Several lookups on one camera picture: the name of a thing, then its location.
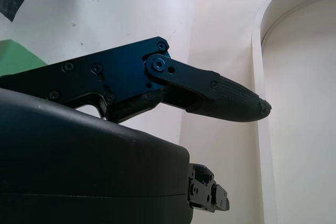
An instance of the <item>green object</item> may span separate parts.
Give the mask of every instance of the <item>green object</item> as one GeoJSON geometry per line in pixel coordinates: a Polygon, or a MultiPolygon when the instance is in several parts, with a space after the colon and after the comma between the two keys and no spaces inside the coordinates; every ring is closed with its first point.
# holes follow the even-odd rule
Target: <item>green object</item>
{"type": "Polygon", "coordinates": [[[46,65],[44,61],[19,43],[11,39],[0,41],[0,76],[20,73],[46,65]]]}

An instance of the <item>black metal bracket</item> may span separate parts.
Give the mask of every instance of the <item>black metal bracket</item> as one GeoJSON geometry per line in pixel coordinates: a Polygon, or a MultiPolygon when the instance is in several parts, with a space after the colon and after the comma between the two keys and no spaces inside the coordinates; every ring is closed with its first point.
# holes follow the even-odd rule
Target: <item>black metal bracket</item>
{"type": "Polygon", "coordinates": [[[266,117],[270,105],[219,74],[170,58],[156,37],[0,78],[0,88],[78,108],[91,104],[120,123],[160,102],[231,121],[266,117]]]}
{"type": "Polygon", "coordinates": [[[228,211],[227,192],[214,180],[214,174],[204,165],[190,164],[188,201],[190,206],[204,211],[228,211]]]}

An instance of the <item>black rubber grip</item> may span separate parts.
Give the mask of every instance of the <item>black rubber grip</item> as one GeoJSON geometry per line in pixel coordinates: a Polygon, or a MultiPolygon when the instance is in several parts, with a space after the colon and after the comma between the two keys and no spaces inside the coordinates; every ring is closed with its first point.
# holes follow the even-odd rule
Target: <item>black rubber grip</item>
{"type": "Polygon", "coordinates": [[[225,77],[212,83],[212,88],[219,92],[219,98],[199,100],[186,111],[193,114],[210,116],[234,122],[253,122],[267,117],[271,105],[244,86],[225,77]]]}

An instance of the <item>pivot bolt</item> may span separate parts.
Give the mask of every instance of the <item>pivot bolt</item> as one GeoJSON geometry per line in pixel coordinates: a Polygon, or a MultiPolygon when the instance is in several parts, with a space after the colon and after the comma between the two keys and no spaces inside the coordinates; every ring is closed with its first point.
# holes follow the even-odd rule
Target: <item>pivot bolt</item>
{"type": "Polygon", "coordinates": [[[112,93],[106,94],[104,98],[107,104],[112,104],[116,100],[116,97],[112,93]]]}
{"type": "Polygon", "coordinates": [[[213,89],[213,90],[217,90],[217,82],[216,81],[212,81],[210,83],[210,87],[213,89]]]}
{"type": "Polygon", "coordinates": [[[91,71],[93,73],[99,74],[103,72],[103,66],[99,63],[95,63],[91,66],[91,71]]]}
{"type": "Polygon", "coordinates": [[[50,91],[48,94],[48,100],[55,101],[60,97],[59,92],[57,91],[50,91]]]}
{"type": "Polygon", "coordinates": [[[153,60],[153,68],[157,72],[162,72],[165,68],[165,62],[161,58],[156,58],[153,60]]]}
{"type": "Polygon", "coordinates": [[[158,50],[165,51],[167,49],[166,44],[163,42],[158,43],[158,50]]]}
{"type": "Polygon", "coordinates": [[[65,72],[68,72],[74,70],[75,66],[71,62],[66,62],[63,64],[62,68],[65,72]]]}

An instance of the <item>screw hole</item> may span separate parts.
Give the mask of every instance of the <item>screw hole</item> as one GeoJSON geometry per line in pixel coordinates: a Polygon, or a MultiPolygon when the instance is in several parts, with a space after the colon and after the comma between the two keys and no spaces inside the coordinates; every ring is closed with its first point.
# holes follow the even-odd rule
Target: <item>screw hole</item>
{"type": "Polygon", "coordinates": [[[174,67],[168,67],[168,73],[175,73],[175,68],[174,67]]]}

